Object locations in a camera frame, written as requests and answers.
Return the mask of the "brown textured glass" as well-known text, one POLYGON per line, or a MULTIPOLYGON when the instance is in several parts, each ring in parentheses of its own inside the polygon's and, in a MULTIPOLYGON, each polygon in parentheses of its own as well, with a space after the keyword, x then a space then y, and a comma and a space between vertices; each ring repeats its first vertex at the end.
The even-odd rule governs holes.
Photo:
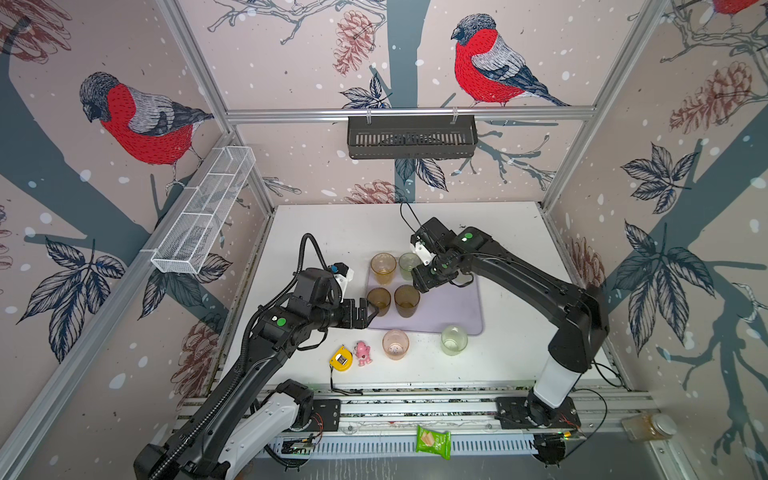
POLYGON ((376 311, 377 317, 382 317, 387 314, 390 305, 391 305, 391 294, 390 292, 382 287, 371 289, 366 299, 369 303, 369 308, 371 311, 376 311))

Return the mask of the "green clear glass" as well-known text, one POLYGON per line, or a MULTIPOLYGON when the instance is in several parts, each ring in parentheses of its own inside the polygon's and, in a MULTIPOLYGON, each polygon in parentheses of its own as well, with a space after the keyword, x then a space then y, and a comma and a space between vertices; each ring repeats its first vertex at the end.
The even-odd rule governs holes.
POLYGON ((414 253, 404 253, 398 259, 399 272, 401 277, 407 281, 413 281, 413 270, 421 265, 421 259, 414 253))

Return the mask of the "olive brown glass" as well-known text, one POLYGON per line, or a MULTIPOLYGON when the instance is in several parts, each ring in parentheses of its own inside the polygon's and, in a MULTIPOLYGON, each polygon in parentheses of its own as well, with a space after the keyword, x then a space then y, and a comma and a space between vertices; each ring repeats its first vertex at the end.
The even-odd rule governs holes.
POLYGON ((420 302, 420 292, 412 285, 401 285, 394 293, 395 307, 402 318, 412 317, 420 302))

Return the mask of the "yellow clear glass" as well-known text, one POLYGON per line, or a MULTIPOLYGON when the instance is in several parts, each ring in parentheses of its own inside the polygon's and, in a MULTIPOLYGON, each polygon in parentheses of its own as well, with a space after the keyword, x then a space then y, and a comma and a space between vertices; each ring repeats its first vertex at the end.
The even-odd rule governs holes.
POLYGON ((381 252, 373 256, 370 261, 370 269, 379 285, 389 285, 398 268, 397 259, 390 253, 381 252))

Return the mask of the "light green textured glass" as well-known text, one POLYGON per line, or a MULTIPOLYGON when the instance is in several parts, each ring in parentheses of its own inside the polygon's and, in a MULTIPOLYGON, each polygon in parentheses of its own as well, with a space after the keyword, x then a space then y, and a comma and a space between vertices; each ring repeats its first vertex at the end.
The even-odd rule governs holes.
POLYGON ((468 334, 460 325, 449 325, 441 333, 441 349, 448 356, 462 353, 468 345, 468 334))

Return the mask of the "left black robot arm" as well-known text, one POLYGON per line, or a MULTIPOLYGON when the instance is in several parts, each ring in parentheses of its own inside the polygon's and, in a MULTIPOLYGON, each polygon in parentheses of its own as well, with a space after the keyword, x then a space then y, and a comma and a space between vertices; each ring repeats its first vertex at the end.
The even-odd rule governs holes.
POLYGON ((279 433, 307 426, 313 392, 286 380, 258 396, 315 331, 363 330, 373 320, 366 299, 344 296, 354 272, 344 263, 307 268, 249 320, 235 364, 186 424, 163 445, 146 445, 133 468, 139 479, 233 479, 279 433))

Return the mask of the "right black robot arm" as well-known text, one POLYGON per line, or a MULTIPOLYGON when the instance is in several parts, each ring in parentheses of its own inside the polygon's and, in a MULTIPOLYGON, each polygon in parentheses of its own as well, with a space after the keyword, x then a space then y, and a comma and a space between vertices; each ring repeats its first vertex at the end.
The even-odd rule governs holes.
POLYGON ((548 345, 549 358, 526 400, 531 423, 551 425, 608 336, 600 289, 560 280, 514 255, 486 232, 467 227, 454 233, 435 217, 412 233, 410 245, 421 260, 413 272, 418 291, 451 283, 459 274, 484 277, 527 302, 557 328, 548 345))

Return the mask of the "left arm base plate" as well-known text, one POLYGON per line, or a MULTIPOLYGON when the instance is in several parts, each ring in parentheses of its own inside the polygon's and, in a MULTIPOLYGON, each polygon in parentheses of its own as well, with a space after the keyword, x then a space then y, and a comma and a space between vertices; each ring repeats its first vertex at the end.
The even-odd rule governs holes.
POLYGON ((311 423, 307 431, 318 433, 337 432, 341 417, 341 401, 338 399, 315 399, 312 404, 311 423))

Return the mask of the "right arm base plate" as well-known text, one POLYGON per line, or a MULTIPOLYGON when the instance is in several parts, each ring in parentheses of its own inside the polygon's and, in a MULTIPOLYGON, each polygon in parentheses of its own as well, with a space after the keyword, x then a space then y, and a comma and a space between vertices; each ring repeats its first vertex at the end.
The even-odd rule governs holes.
POLYGON ((505 430, 560 429, 581 427, 573 399, 566 397, 559 407, 551 407, 533 394, 495 399, 495 418, 505 430))

